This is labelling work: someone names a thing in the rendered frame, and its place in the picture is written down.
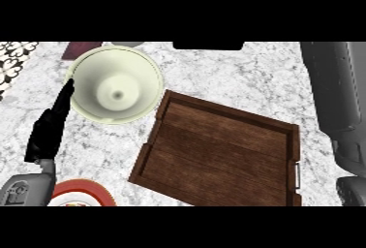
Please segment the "pale green tiered basket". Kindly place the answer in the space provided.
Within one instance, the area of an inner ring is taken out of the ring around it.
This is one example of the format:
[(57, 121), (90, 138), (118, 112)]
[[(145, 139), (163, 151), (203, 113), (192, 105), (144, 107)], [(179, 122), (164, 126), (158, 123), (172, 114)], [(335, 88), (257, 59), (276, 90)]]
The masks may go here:
[(154, 59), (127, 46), (101, 46), (73, 61), (71, 106), (89, 120), (120, 125), (142, 118), (163, 94), (161, 69)]

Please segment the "dark red flat object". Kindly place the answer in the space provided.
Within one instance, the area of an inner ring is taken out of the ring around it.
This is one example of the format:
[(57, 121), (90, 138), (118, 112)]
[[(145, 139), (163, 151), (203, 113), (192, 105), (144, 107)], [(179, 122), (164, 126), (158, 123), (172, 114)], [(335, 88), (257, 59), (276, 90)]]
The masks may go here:
[(99, 47), (101, 42), (70, 42), (67, 50), (64, 52), (64, 60), (76, 60), (77, 57), (88, 52), (90, 49)]

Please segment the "black and white patterned mat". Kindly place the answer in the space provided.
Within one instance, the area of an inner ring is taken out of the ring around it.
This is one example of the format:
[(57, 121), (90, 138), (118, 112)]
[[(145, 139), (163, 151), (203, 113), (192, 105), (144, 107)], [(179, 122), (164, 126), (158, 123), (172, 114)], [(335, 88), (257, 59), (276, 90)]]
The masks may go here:
[(37, 46), (37, 42), (0, 42), (0, 101)]

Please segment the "red rimmed white plate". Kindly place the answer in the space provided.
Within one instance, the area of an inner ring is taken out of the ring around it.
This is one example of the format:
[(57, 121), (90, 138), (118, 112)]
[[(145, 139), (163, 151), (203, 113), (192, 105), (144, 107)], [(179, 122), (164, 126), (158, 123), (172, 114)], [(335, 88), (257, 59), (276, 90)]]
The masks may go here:
[(107, 188), (93, 180), (73, 179), (57, 184), (51, 206), (116, 206)]

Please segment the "brown wooden tray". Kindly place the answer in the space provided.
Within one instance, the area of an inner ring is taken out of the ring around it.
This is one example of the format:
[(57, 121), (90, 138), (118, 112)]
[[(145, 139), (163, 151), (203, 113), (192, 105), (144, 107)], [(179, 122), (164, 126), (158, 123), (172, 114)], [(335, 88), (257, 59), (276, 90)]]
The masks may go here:
[(300, 206), (299, 125), (173, 91), (129, 181), (192, 205)]

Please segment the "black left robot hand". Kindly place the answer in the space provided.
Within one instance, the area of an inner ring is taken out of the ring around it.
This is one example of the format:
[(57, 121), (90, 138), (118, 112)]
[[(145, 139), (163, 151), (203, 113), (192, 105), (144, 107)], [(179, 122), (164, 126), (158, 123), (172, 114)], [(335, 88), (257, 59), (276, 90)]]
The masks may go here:
[(70, 115), (70, 100), (74, 92), (74, 80), (70, 79), (59, 93), (55, 105), (48, 108), (33, 125), (24, 160), (36, 163), (54, 159), (59, 152), (65, 122)]

